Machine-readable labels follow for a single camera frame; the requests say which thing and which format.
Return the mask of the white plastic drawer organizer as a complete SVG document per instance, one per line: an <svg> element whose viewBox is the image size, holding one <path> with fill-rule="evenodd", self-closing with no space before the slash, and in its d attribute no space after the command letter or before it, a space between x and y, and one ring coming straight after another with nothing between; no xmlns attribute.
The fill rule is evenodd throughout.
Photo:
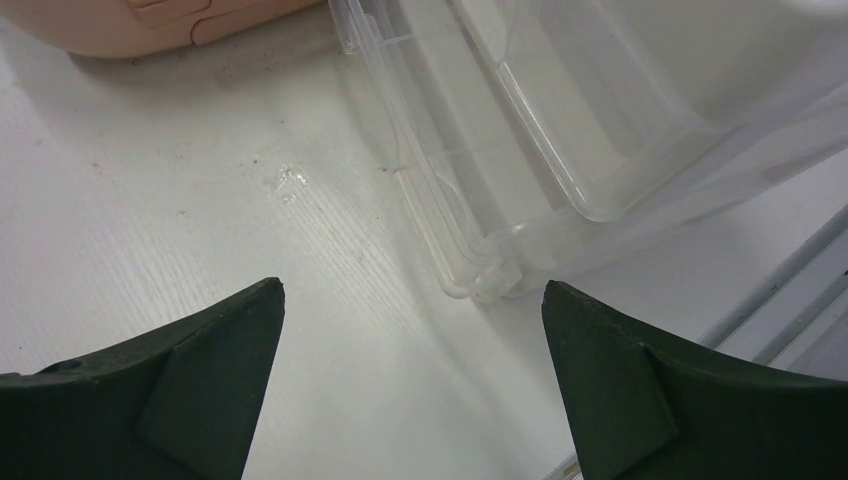
<svg viewBox="0 0 848 480"><path fill-rule="evenodd" d="M639 251L847 145L843 1L333 1L445 293Z"/></svg>

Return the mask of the pink hard-shell suitcase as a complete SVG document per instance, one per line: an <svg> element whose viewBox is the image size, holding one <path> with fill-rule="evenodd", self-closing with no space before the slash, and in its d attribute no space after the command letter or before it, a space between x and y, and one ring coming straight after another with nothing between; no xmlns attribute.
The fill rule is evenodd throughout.
<svg viewBox="0 0 848 480"><path fill-rule="evenodd" d="M205 45L313 0L3 0L1 17L71 54L124 59Z"/></svg>

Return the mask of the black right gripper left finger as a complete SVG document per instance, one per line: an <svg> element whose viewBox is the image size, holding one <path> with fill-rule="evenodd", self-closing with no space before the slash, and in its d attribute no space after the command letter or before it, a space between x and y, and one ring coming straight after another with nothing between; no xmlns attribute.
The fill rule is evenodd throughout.
<svg viewBox="0 0 848 480"><path fill-rule="evenodd" d="M269 277L190 316L1 377L5 479L238 479L285 315Z"/></svg>

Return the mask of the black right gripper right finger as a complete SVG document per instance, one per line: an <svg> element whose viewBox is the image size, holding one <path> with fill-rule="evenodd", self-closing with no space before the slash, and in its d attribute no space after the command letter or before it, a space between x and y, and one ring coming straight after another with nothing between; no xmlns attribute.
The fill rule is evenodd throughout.
<svg viewBox="0 0 848 480"><path fill-rule="evenodd" d="M758 365L562 281L541 317L586 479L843 479L847 385Z"/></svg>

